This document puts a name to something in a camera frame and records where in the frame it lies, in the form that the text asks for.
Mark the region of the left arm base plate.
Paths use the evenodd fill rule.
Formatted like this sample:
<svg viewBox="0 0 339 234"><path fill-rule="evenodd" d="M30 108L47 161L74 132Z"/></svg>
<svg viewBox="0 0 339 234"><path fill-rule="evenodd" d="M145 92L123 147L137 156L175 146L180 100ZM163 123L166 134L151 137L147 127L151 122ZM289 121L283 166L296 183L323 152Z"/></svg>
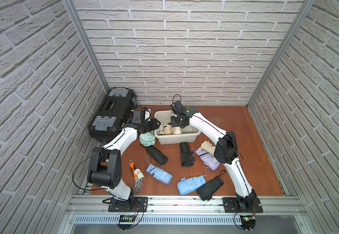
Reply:
<svg viewBox="0 0 339 234"><path fill-rule="evenodd" d="M109 203L109 212L136 212L145 213L148 206L148 197L133 197L131 200L116 200L112 198Z"/></svg>

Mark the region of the controller board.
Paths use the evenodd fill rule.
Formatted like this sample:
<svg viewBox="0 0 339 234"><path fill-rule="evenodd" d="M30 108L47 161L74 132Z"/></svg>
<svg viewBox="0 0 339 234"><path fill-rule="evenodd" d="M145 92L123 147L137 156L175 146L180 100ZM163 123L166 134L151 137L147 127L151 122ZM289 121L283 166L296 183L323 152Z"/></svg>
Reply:
<svg viewBox="0 0 339 234"><path fill-rule="evenodd" d="M256 225L256 217L251 215L240 216L240 227L245 231L252 231Z"/></svg>
<svg viewBox="0 0 339 234"><path fill-rule="evenodd" d="M134 215L120 215L118 220L118 228L121 231L126 231L134 226L136 223L136 216Z"/></svg>

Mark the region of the light blue umbrella front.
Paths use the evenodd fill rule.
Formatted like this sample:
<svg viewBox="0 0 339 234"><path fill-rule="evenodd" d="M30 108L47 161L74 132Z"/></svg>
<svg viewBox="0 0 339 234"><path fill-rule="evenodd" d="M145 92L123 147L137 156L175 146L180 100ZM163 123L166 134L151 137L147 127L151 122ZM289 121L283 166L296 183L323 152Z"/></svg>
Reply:
<svg viewBox="0 0 339 234"><path fill-rule="evenodd" d="M200 175L200 176L193 176L190 178L182 178L178 183L177 183L177 189L178 192L181 196L185 196L187 194L190 194L203 185L206 184L205 176L209 172L209 167L205 168L205 174Z"/></svg>

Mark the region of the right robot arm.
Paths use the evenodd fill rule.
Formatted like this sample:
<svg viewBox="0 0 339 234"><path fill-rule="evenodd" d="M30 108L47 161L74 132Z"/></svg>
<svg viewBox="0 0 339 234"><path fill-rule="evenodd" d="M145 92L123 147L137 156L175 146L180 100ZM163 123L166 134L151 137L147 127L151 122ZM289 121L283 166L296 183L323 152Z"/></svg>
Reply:
<svg viewBox="0 0 339 234"><path fill-rule="evenodd" d="M215 144L214 156L225 166L234 183L240 210L251 209L256 193L241 168L235 133L217 127L193 107L187 109L179 100L172 103L170 107L175 114L176 125L182 128L191 125Z"/></svg>

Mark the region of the black umbrella near left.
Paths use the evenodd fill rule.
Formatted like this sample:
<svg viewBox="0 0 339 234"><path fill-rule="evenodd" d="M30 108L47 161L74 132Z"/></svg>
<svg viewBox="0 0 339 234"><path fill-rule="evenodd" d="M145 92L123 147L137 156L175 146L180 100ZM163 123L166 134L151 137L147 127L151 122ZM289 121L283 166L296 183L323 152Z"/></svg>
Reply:
<svg viewBox="0 0 339 234"><path fill-rule="evenodd" d="M146 148L149 155L160 165L164 165L167 163L168 158L155 146L151 145Z"/></svg>

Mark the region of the beige umbrella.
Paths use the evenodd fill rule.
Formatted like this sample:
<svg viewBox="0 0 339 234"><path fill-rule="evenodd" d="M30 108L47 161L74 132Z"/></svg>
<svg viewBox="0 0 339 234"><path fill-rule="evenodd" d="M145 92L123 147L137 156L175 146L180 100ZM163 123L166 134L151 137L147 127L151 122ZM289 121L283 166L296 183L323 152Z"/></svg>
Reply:
<svg viewBox="0 0 339 234"><path fill-rule="evenodd" d="M180 126L173 126L172 127L172 133L174 135L180 135L180 134L182 134L182 128Z"/></svg>
<svg viewBox="0 0 339 234"><path fill-rule="evenodd" d="M201 148L204 149L205 151L207 151L209 154L211 154L212 156L214 156L214 153L215 153L215 149L216 149L216 146L213 145L212 143L210 143L209 141L204 141L202 144L201 144Z"/></svg>
<svg viewBox="0 0 339 234"><path fill-rule="evenodd" d="M159 136L164 136L164 135L173 135L173 127L170 123L166 123L163 125L163 130L158 132Z"/></svg>

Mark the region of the light blue umbrella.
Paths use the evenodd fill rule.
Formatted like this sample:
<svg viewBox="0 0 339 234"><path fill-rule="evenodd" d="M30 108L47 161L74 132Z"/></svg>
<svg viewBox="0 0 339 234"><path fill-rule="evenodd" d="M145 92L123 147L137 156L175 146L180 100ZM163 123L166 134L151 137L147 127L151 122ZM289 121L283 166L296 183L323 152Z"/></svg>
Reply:
<svg viewBox="0 0 339 234"><path fill-rule="evenodd" d="M203 185L206 184L205 176L209 172L209 167L205 168L205 174L200 175L200 176L193 176L190 178L182 178L178 183L177 183L177 189L178 192L181 196L185 196L187 194L190 194Z"/></svg>
<svg viewBox="0 0 339 234"><path fill-rule="evenodd" d="M149 173L153 178L156 180L168 185L170 184L173 175L170 174L169 172L165 171L164 169L155 166L151 164L150 159L147 155L144 156L146 162L148 163L148 167L146 169L146 172Z"/></svg>

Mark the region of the white plastic storage box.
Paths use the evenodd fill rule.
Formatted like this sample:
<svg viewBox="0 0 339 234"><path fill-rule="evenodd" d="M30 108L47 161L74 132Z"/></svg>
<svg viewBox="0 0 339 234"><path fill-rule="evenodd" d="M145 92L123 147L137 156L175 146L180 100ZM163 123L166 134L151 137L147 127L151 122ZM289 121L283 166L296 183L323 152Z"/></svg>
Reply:
<svg viewBox="0 0 339 234"><path fill-rule="evenodd" d="M181 134L178 135L160 135L161 131L164 131L164 125L166 123L170 123L170 118L173 116L171 110L166 111L157 111L154 114L154 117L161 122L161 125L158 129L154 131L155 137L158 139L161 145L167 144L178 144L181 142L193 143L196 138L201 134L201 131L193 126L186 126L185 128L181 128Z"/></svg>

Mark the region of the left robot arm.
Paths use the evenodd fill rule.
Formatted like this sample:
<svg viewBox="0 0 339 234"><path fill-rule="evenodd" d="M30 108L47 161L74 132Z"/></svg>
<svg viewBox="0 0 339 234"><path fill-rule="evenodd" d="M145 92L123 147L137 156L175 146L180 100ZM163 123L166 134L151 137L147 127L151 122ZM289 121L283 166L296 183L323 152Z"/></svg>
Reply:
<svg viewBox="0 0 339 234"><path fill-rule="evenodd" d="M131 188L122 180L121 156L141 134L154 131L160 125L161 122L155 118L141 124L128 123L110 143L94 148L90 156L87 181L108 191L115 200L131 200Z"/></svg>

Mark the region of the black plastic toolbox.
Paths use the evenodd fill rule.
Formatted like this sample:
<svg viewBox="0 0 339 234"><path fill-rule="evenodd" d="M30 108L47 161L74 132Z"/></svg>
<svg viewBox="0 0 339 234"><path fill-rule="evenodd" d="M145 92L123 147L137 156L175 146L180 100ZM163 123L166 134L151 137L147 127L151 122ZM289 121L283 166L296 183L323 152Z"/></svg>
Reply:
<svg viewBox="0 0 339 234"><path fill-rule="evenodd" d="M132 89L116 87L109 90L96 109L87 127L89 135L98 142L107 144L121 131L137 106L136 94Z"/></svg>

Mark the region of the right controller board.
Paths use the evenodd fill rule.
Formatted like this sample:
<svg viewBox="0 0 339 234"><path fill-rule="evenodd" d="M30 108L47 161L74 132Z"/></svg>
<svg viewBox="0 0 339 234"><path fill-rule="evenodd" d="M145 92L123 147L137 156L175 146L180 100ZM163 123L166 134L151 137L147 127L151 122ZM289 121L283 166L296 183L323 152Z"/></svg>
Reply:
<svg viewBox="0 0 339 234"><path fill-rule="evenodd" d="M240 216L240 227L245 231L252 231L256 225L256 217L251 215Z"/></svg>

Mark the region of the orange handled adjustable wrench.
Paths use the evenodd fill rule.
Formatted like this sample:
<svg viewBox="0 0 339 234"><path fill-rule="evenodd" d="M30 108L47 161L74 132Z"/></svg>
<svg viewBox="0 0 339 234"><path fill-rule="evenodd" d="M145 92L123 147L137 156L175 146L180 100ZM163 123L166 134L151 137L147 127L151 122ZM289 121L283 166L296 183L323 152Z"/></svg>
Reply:
<svg viewBox="0 0 339 234"><path fill-rule="evenodd" d="M134 191L136 193L140 193L142 191L142 181L145 178L144 174L142 173L142 171L138 168L136 168L134 162L131 160L129 161L129 167L131 169L133 178L134 178Z"/></svg>

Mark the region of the white pipe fitting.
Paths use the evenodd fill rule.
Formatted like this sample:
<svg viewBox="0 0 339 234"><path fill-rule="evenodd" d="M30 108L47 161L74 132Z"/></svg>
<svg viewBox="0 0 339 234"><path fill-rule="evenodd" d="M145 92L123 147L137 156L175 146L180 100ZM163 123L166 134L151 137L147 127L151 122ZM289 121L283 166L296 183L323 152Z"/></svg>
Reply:
<svg viewBox="0 0 339 234"><path fill-rule="evenodd" d="M137 181L142 181L145 178L145 176L140 169L135 169L134 170L134 178Z"/></svg>

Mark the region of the aluminium front rail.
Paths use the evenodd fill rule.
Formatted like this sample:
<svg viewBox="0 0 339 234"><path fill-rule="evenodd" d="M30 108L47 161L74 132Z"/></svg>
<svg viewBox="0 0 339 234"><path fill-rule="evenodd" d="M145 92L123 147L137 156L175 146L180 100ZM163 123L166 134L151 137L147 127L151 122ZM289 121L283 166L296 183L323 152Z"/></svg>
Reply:
<svg viewBox="0 0 339 234"><path fill-rule="evenodd" d="M118 209L110 205L107 195L73 195L66 214L101 215L128 212L134 213L137 209ZM211 200L203 201L197 196L147 196L147 200L137 198L139 206L145 208L147 215L223 215L236 214L240 210L235 199L215 196ZM297 197L259 197L254 209L246 214L257 215L306 215L303 205Z"/></svg>

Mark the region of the mint green folded umbrella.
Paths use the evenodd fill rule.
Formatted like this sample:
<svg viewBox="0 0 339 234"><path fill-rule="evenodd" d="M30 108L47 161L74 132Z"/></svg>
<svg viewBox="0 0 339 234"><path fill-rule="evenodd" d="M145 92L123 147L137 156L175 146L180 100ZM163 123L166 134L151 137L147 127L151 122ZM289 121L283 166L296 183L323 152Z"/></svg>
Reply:
<svg viewBox="0 0 339 234"><path fill-rule="evenodd" d="M154 132L147 132L139 136L139 141L144 147L154 146L156 142L156 137Z"/></svg>

